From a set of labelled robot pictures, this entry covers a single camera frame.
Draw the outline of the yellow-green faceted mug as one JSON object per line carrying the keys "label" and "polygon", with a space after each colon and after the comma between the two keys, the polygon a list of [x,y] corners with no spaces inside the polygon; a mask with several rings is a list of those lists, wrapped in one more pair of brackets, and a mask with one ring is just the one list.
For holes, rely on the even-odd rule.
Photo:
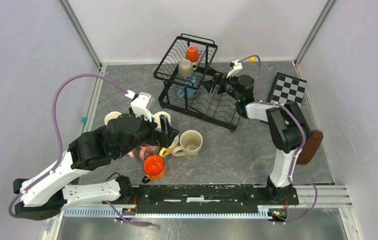
{"label": "yellow-green faceted mug", "polygon": [[104,123],[105,125],[108,124],[108,122],[112,119],[116,119],[118,118],[119,116],[121,115],[121,113],[119,111],[112,111],[110,113],[108,113],[105,118],[104,118]]}

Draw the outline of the yellow mug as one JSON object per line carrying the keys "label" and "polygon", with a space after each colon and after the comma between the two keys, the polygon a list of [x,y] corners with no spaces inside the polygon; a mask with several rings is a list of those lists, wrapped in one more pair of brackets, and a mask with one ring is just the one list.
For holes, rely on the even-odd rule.
{"label": "yellow mug", "polygon": [[161,148],[159,151],[159,156],[160,157],[166,157],[168,155],[172,154],[172,151],[175,147],[179,145],[179,136],[177,135],[174,140],[172,141],[171,145],[168,148]]}

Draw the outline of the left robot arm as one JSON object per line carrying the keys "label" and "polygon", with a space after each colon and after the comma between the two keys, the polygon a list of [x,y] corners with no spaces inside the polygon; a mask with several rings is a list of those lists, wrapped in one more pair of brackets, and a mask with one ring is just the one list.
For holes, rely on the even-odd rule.
{"label": "left robot arm", "polygon": [[14,218],[42,221],[75,205],[114,201],[127,204],[135,194],[127,176],[89,185],[73,185],[72,181],[109,165],[143,144],[167,148],[178,134],[164,115],[159,122],[130,113],[111,119],[106,125],[79,136],[58,160],[36,177],[14,180],[16,198],[9,206],[9,214]]}

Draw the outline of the white patterned mug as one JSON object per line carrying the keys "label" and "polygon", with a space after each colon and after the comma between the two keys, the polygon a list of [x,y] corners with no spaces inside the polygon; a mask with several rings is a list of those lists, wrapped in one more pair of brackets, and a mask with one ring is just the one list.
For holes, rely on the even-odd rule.
{"label": "white patterned mug", "polygon": [[179,145],[173,149],[172,155],[194,160],[198,158],[202,145],[202,135],[196,130],[187,130],[179,137]]}

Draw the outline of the pink speckled mug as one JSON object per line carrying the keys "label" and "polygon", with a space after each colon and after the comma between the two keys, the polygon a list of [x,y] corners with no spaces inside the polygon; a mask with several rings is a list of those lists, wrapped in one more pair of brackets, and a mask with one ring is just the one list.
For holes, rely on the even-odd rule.
{"label": "pink speckled mug", "polygon": [[161,147],[158,145],[142,144],[140,145],[139,158],[144,161],[152,155],[157,155],[160,149]]}

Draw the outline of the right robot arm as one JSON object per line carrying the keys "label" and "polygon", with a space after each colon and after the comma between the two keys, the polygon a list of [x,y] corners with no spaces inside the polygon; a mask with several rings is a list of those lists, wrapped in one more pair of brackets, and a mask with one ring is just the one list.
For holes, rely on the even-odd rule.
{"label": "right robot arm", "polygon": [[248,75],[231,76],[218,72],[205,81],[207,91],[217,90],[235,99],[236,110],[246,119],[266,121],[276,147],[274,167],[267,179],[266,199],[278,204],[293,188],[293,171],[299,154],[310,137],[310,128],[297,103],[265,102],[254,98],[254,79]]}

